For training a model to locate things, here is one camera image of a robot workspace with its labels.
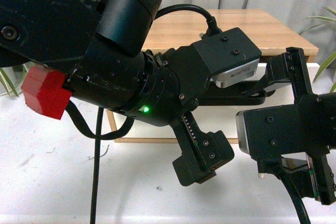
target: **white table surface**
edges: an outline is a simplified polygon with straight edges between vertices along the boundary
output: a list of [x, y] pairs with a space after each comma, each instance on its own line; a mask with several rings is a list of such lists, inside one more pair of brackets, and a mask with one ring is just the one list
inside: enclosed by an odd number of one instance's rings
[[[331, 84], [327, 74], [314, 84], [320, 90]], [[94, 129], [97, 108], [73, 101]], [[0, 223], [89, 223], [94, 141], [66, 113], [60, 121], [38, 115], [23, 96], [0, 97], [0, 108]], [[183, 187], [172, 166], [181, 154], [177, 144], [108, 141], [102, 153], [108, 144], [97, 223], [299, 223], [282, 183], [273, 175], [258, 179], [256, 162], [238, 145], [216, 177]], [[336, 172], [336, 151], [328, 160]], [[303, 202], [312, 223], [336, 223], [336, 204]]]

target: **green leaf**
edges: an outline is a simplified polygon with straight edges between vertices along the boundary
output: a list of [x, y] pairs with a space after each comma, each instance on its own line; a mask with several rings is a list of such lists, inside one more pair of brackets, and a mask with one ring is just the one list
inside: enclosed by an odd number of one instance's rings
[[6, 82], [8, 83], [8, 85], [10, 86], [10, 88], [12, 89], [12, 92], [14, 93], [14, 95], [16, 97], [19, 96], [19, 94], [16, 92], [16, 89], [14, 87], [14, 84], [12, 83], [12, 81], [10, 80], [10, 78], [8, 77], [8, 75], [6, 74], [5, 70], [3, 70], [2, 68], [0, 68], [0, 72], [3, 75], [3, 77], [5, 78]]
[[336, 89], [336, 82], [333, 84], [329, 92], [332, 93], [335, 91], [335, 89]]
[[314, 26], [312, 26], [312, 27], [309, 27], [308, 29], [299, 32], [299, 35], [301, 35], [301, 34], [307, 32], [307, 31], [309, 31], [310, 29], [313, 29], [313, 28], [315, 28], [315, 27], [317, 27], [317, 26], [321, 26], [321, 25], [324, 25], [324, 24], [318, 24], [318, 25], [314, 25]]
[[7, 85], [7, 83], [6, 83], [6, 81], [5, 81], [5, 78], [3, 77], [3, 75], [2, 75], [2, 73], [0, 72], [0, 82], [1, 82], [1, 84], [2, 84], [2, 86], [4, 86], [4, 88], [5, 88], [5, 90], [6, 90], [6, 92], [7, 92], [7, 94], [9, 95], [9, 96], [11, 96], [10, 94], [10, 91], [9, 91], [9, 88], [8, 88], [8, 85]]
[[334, 18], [328, 18], [328, 17], [323, 17], [323, 16], [310, 16], [310, 17], [307, 17], [307, 18], [316, 18], [316, 19], [319, 19], [319, 20], [322, 20], [322, 21], [336, 23], [336, 19], [334, 19]]
[[317, 80], [317, 78], [322, 74], [324, 69], [326, 69], [334, 61], [335, 58], [336, 58], [336, 51], [333, 52], [327, 59], [325, 59], [324, 62], [322, 62], [313, 82]]
[[327, 11], [331, 12], [333, 15], [336, 16], [336, 10], [334, 10], [334, 9], [332, 9], [330, 7], [327, 7], [327, 6], [324, 6], [323, 8], [326, 9]]

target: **black cylindrical actuator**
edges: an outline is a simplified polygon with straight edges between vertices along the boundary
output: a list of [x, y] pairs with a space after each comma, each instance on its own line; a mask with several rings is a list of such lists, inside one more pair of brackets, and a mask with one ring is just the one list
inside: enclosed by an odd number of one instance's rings
[[136, 56], [147, 37], [162, 0], [102, 0], [106, 2], [97, 32], [130, 56]]

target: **screw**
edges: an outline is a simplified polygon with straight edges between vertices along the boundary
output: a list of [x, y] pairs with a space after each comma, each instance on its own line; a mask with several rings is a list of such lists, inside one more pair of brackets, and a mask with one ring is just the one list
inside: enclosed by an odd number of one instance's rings
[[4, 39], [15, 40], [18, 37], [18, 32], [13, 26], [5, 26], [1, 30], [1, 35]]

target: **hex screw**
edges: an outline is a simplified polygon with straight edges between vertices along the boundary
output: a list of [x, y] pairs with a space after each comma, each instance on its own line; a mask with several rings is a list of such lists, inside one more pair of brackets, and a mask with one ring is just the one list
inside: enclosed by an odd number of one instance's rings
[[272, 123], [273, 122], [273, 117], [272, 116], [267, 117], [267, 122]]
[[5, 26], [1, 29], [1, 35], [6, 40], [15, 40], [19, 33], [13, 26]]

